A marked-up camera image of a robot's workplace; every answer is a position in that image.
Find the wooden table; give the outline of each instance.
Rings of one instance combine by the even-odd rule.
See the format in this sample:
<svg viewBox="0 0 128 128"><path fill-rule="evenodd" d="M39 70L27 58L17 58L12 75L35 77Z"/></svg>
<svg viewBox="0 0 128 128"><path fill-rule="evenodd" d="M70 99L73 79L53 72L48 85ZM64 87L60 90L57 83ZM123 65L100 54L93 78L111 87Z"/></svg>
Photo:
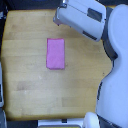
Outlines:
<svg viewBox="0 0 128 128"><path fill-rule="evenodd" d="M102 42L53 23L54 10L10 11L1 62L8 120L84 117L111 62ZM65 39L65 70L46 68L47 38Z"/></svg>

